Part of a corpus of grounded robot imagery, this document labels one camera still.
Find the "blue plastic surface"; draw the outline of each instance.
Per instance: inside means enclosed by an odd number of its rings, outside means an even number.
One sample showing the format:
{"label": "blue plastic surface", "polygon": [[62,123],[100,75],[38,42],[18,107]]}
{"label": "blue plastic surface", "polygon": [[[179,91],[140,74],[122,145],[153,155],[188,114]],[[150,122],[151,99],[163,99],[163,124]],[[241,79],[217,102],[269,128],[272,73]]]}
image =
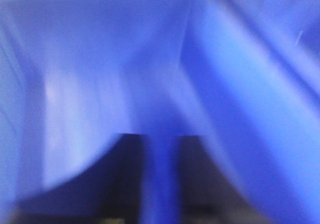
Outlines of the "blue plastic surface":
{"label": "blue plastic surface", "polygon": [[0,0],[0,207],[138,133],[140,222],[177,223],[175,137],[202,135],[258,211],[319,224],[319,14],[317,0]]}

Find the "blue fabric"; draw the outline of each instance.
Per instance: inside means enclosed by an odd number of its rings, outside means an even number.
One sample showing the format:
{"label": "blue fabric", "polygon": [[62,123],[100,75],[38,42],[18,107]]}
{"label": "blue fabric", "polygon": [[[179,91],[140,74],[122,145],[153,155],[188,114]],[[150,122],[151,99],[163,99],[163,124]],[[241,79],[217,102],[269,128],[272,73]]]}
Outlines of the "blue fabric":
{"label": "blue fabric", "polygon": [[192,134],[275,223],[320,223],[319,9],[291,1],[1,0],[0,206],[139,133],[140,223],[178,223],[174,137]]}

